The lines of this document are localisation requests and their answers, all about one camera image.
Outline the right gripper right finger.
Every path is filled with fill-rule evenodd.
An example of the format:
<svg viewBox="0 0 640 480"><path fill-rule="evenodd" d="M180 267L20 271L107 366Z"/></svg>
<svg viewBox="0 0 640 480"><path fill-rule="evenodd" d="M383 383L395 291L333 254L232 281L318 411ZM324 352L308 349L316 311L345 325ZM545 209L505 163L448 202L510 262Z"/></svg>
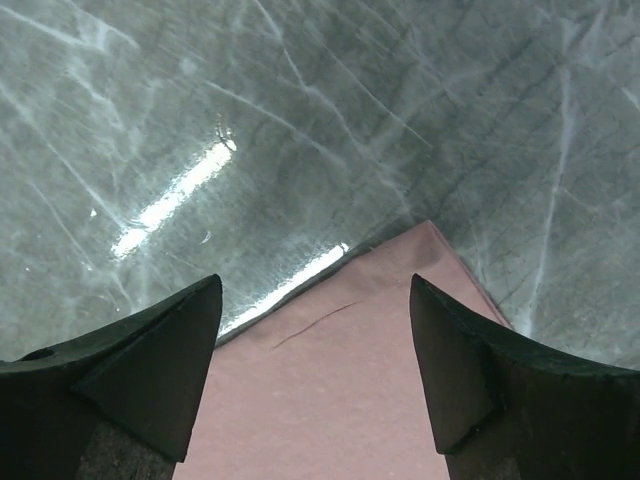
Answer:
<svg viewBox="0 0 640 480"><path fill-rule="evenodd" d="M635 479L639 374L524 337L420 276L413 343L453 479Z"/></svg>

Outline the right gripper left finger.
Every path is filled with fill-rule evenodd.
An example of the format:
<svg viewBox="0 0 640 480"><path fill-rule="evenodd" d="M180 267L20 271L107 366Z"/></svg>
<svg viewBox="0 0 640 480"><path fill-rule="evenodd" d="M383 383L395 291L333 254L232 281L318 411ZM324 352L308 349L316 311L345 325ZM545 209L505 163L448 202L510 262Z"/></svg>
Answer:
<svg viewBox="0 0 640 480"><path fill-rule="evenodd" d="M222 312L205 277L1 365L5 479L169 479L189 448Z"/></svg>

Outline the dusty pink printed t-shirt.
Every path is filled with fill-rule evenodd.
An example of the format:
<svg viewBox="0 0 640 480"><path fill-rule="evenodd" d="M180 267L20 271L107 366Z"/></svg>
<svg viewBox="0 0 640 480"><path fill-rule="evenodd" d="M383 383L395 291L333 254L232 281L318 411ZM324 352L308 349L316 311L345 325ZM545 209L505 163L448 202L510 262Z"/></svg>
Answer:
<svg viewBox="0 0 640 480"><path fill-rule="evenodd" d="M501 320L439 230L422 223L215 352L176 477L446 478L412 341L414 275Z"/></svg>

